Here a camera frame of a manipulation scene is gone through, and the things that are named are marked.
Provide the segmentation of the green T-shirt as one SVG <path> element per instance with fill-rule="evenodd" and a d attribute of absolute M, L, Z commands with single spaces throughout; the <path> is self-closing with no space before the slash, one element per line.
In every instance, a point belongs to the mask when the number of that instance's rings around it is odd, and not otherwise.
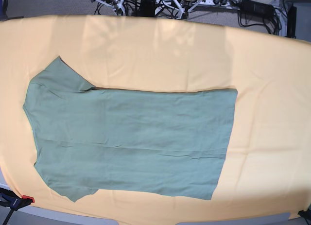
<path fill-rule="evenodd" d="M 95 87 L 56 58 L 30 81 L 23 105 L 35 169 L 73 202 L 99 189 L 210 200 L 237 95 Z"/>

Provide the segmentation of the white power strip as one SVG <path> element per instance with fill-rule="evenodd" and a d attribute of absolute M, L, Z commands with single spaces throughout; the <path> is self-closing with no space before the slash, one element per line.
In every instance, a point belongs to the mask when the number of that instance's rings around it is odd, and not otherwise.
<path fill-rule="evenodd" d="M 217 7 L 233 7 L 239 0 L 198 0 L 196 5 L 201 6 L 217 6 Z"/>

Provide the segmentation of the yellow table cloth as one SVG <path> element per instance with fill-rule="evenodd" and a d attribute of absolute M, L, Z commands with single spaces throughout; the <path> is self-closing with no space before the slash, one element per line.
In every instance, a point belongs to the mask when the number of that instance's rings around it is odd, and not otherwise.
<path fill-rule="evenodd" d="M 209 201 L 100 190 L 71 202 L 34 168 L 23 104 L 29 81 L 61 57 L 98 87 L 233 87 L 235 119 Z M 174 225 L 280 213 L 311 203 L 311 45 L 241 28 L 161 18 L 44 16 L 0 24 L 0 167 L 35 206 L 121 225 Z"/>

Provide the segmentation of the black box far right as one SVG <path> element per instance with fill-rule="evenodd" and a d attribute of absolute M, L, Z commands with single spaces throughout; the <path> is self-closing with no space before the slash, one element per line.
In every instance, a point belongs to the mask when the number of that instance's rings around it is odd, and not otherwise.
<path fill-rule="evenodd" d="M 288 38 L 296 38 L 296 17 L 297 17 L 297 8 L 292 4 L 288 3 L 287 11 L 287 34 Z"/>

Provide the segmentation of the black stand post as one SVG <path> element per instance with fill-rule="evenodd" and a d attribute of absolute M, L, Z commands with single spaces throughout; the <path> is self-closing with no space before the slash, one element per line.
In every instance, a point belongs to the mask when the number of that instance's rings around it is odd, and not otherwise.
<path fill-rule="evenodd" d="M 135 5 L 134 16 L 155 17 L 156 0 L 132 0 Z"/>

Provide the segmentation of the black power adapter brick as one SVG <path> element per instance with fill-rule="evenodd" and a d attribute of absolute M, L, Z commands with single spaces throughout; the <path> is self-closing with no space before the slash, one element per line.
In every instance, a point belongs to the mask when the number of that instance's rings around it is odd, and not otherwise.
<path fill-rule="evenodd" d="M 274 7 L 272 5 L 252 0 L 242 0 L 240 11 L 263 18 L 271 18 L 274 15 Z"/>

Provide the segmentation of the black clamp right corner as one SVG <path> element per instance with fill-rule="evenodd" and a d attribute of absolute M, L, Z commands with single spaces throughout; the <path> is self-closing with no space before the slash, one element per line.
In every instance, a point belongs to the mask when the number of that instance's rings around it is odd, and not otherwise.
<path fill-rule="evenodd" d="M 298 212 L 298 215 L 307 221 L 311 221 L 311 210 L 310 209 L 307 209 L 306 211 L 301 210 Z"/>

